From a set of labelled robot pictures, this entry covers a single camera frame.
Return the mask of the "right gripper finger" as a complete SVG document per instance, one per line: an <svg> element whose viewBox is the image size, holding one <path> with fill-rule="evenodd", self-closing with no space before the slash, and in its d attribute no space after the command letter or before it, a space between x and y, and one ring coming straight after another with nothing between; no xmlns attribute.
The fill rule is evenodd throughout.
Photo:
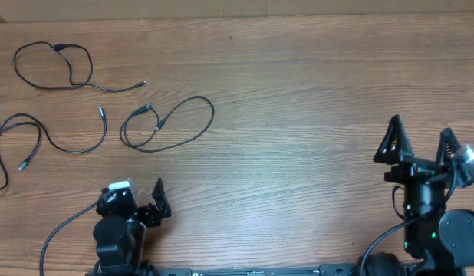
<svg viewBox="0 0 474 276"><path fill-rule="evenodd" d="M448 166L458 159L456 153L462 148L451 128L441 131L439 136L439 146L436 154L436 164L438 166Z"/></svg>
<svg viewBox="0 0 474 276"><path fill-rule="evenodd" d="M395 165L412 162L414 151L410 145L403 122L399 114L391 117L386 134L374 154L375 163Z"/></svg>

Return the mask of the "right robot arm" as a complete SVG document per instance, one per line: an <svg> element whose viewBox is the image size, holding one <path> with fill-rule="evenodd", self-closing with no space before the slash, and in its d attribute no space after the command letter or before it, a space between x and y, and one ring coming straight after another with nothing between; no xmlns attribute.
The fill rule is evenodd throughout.
<svg viewBox="0 0 474 276"><path fill-rule="evenodd" d="M403 190L401 223L380 235L360 257L357 275L464 275L474 267L474 211L448 210L458 188L474 184L474 148L462 145L450 128L441 131L434 160L420 159L410 145L399 115L391 117L373 161L390 166L384 174ZM414 263L396 255L375 254L386 237L404 231L404 250Z"/></svg>

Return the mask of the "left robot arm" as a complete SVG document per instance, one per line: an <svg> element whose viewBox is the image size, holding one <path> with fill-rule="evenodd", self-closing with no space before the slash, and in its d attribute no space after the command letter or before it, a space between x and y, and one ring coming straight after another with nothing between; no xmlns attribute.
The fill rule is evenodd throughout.
<svg viewBox="0 0 474 276"><path fill-rule="evenodd" d="M96 207L102 219L93 230L99 258L95 275L159 274L142 257L147 229L160 226L163 219L172 215L163 180L156 181L151 193L152 203L139 207L135 196L136 190L130 179L111 183L102 190Z"/></svg>

